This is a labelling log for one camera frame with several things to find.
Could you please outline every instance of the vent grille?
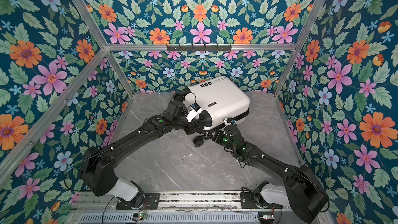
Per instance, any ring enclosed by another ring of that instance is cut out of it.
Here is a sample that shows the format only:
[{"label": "vent grille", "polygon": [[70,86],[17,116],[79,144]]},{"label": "vent grille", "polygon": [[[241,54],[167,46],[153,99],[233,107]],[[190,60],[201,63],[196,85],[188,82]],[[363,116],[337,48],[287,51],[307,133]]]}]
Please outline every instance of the vent grille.
[{"label": "vent grille", "polygon": [[[133,214],[130,212],[105,213],[104,224],[132,223]],[[152,212],[139,223],[258,223],[257,212],[251,214],[240,214],[235,212],[201,212],[201,213],[178,213],[178,212]],[[102,224],[102,213],[83,213],[79,224],[94,223]]]}]

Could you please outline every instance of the orange flower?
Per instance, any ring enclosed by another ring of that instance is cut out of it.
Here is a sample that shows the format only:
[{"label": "orange flower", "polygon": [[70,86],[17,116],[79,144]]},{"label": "orange flower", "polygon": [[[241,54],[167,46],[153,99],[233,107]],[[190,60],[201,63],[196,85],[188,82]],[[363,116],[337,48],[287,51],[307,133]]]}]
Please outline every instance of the orange flower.
[{"label": "orange flower", "polygon": [[381,24],[377,28],[377,31],[379,33],[386,32],[391,28],[391,26],[392,26],[392,24],[390,22],[381,22]]},{"label": "orange flower", "polygon": [[88,43],[86,39],[78,40],[76,46],[76,51],[79,52],[80,59],[85,62],[91,61],[94,56],[94,50],[91,43]]},{"label": "orange flower", "polygon": [[207,10],[205,9],[205,7],[203,5],[197,5],[196,9],[193,10],[193,13],[195,14],[194,17],[196,20],[198,20],[199,22],[203,22],[204,19],[206,19],[206,13]]},{"label": "orange flower", "polygon": [[365,59],[369,54],[367,51],[369,50],[369,44],[365,44],[365,40],[361,40],[360,42],[356,41],[352,44],[352,47],[348,49],[347,60],[351,64],[360,64],[362,59]]},{"label": "orange flower", "polygon": [[153,44],[169,44],[170,37],[166,35],[165,30],[160,30],[159,28],[155,28],[149,32],[151,35],[149,39],[153,42]]},{"label": "orange flower", "polygon": [[218,8],[218,6],[217,5],[213,5],[212,7],[211,7],[211,11],[212,12],[218,12],[220,9]]},{"label": "orange flower", "polygon": [[145,88],[147,87],[147,83],[142,81],[142,80],[136,80],[135,84],[139,87],[139,88]]},{"label": "orange flower", "polygon": [[52,211],[52,212],[57,211],[58,208],[59,208],[60,203],[61,203],[61,202],[56,202],[56,203],[54,203],[54,205],[51,207],[51,211]]},{"label": "orange flower", "polygon": [[269,87],[271,86],[271,84],[272,84],[271,80],[263,80],[260,85],[261,87]]},{"label": "orange flower", "polygon": [[363,139],[371,140],[371,146],[376,148],[380,147],[380,143],[385,148],[390,147],[392,146],[390,138],[397,139],[398,131],[390,128],[395,126],[395,122],[391,117],[385,119],[383,117],[381,112],[374,112],[373,117],[368,113],[363,117],[365,122],[359,124],[359,129],[364,131],[361,134]]},{"label": "orange flower", "polygon": [[22,133],[27,133],[28,126],[20,116],[12,119],[11,114],[0,115],[0,145],[3,151],[14,148],[14,142],[19,143],[23,138]]},{"label": "orange flower", "polygon": [[312,40],[307,46],[307,51],[305,52],[307,62],[313,62],[318,57],[319,52],[319,42],[317,40]]},{"label": "orange flower", "polygon": [[305,126],[305,125],[304,125],[302,119],[301,119],[301,118],[298,118],[298,119],[296,120],[296,127],[297,127],[297,130],[298,130],[299,132],[304,131],[304,126]]},{"label": "orange flower", "polygon": [[294,3],[292,4],[291,7],[288,7],[286,9],[286,12],[283,14],[283,16],[285,17],[286,21],[293,22],[293,20],[299,17],[300,13],[301,13],[301,5],[300,4],[296,5]]},{"label": "orange flower", "polygon": [[237,30],[236,35],[234,35],[233,39],[235,40],[235,44],[249,44],[251,40],[253,40],[253,36],[251,35],[253,32],[248,30],[248,28],[242,28],[242,30]]},{"label": "orange flower", "polygon": [[126,106],[127,106],[127,102],[125,101],[122,104],[122,112],[124,112],[124,110],[126,109]]},{"label": "orange flower", "polygon": [[115,10],[112,9],[112,7],[108,7],[108,5],[104,4],[104,5],[99,5],[99,10],[98,12],[101,15],[101,17],[103,19],[106,19],[108,22],[116,22],[116,13]]},{"label": "orange flower", "polygon": [[107,127],[108,127],[107,121],[104,118],[102,118],[98,121],[96,132],[98,133],[98,135],[102,135],[105,133]]},{"label": "orange flower", "polygon": [[337,213],[336,221],[338,224],[352,224],[349,219],[347,219],[346,215],[343,213]]},{"label": "orange flower", "polygon": [[183,6],[181,7],[181,11],[182,11],[182,12],[188,12],[188,6],[187,6],[187,5],[183,5]]},{"label": "orange flower", "polygon": [[17,60],[15,63],[21,67],[25,65],[27,68],[31,68],[41,61],[41,55],[38,55],[41,51],[32,42],[25,43],[25,41],[19,40],[17,46],[14,44],[10,46],[10,50],[12,51],[11,59]]}]

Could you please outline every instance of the floral wallpaper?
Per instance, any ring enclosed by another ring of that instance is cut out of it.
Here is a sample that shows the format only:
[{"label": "floral wallpaper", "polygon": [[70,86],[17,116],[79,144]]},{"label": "floral wallpaper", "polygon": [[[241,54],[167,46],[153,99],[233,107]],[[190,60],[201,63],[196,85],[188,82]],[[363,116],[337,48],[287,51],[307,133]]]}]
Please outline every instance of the floral wallpaper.
[{"label": "floral wallpaper", "polygon": [[[127,101],[103,59],[3,185],[0,223],[64,223],[78,191],[89,190],[78,177],[84,152],[111,141]],[[2,121],[10,118],[0,115]]]},{"label": "floral wallpaper", "polygon": [[398,222],[397,9],[327,0],[278,95],[338,224]]},{"label": "floral wallpaper", "polygon": [[0,161],[97,50],[70,0],[0,0]]},{"label": "floral wallpaper", "polygon": [[243,91],[272,92],[290,52],[120,51],[115,56],[134,91],[180,91],[226,75]]},{"label": "floral wallpaper", "polygon": [[[314,0],[85,0],[109,43],[295,42]],[[312,28],[318,33],[318,27]]]}]

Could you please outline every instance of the mounting plate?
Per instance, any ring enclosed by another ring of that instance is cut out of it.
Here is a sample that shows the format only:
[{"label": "mounting plate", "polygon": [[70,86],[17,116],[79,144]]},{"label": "mounting plate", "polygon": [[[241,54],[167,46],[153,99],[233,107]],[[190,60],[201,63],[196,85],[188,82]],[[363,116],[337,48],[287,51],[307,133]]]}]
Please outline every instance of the mounting plate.
[{"label": "mounting plate", "polygon": [[[147,204],[145,206],[146,210],[154,210],[154,209],[158,208],[160,193],[144,193],[144,196],[145,196],[144,204],[145,204],[145,201]],[[121,202],[117,202],[116,209],[117,210],[131,210],[134,208],[127,205],[127,202],[125,200],[121,199]]]}]

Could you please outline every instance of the wire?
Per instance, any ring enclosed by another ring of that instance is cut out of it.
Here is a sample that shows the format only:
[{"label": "wire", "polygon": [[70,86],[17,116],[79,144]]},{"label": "wire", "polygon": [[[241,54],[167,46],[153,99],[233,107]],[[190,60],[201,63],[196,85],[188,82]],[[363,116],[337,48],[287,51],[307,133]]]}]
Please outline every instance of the wire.
[{"label": "wire", "polygon": [[[324,197],[326,198],[326,200],[328,199],[328,197],[325,195],[325,193],[323,193],[323,191],[322,191],[318,186],[316,186],[316,184],[313,183],[310,179],[306,178],[306,177],[303,176],[303,175],[298,174],[297,172],[295,172],[295,174],[297,174],[297,175],[301,176],[302,178],[305,178],[307,181],[311,182],[315,187],[317,187],[317,188],[319,189],[319,191],[324,195]],[[324,213],[324,212],[328,211],[328,210],[329,210],[329,207],[330,207],[330,201],[328,201],[328,207],[326,208],[326,210],[320,211],[320,213]]]},{"label": "wire", "polygon": [[113,198],[115,198],[115,197],[112,197],[112,199],[108,202],[108,204],[106,205],[106,207],[103,209],[102,218],[101,218],[102,224],[103,224],[103,215],[104,215],[104,213],[105,213],[105,210],[106,210],[106,208],[108,207],[109,203],[111,203],[111,201],[113,200]]}]

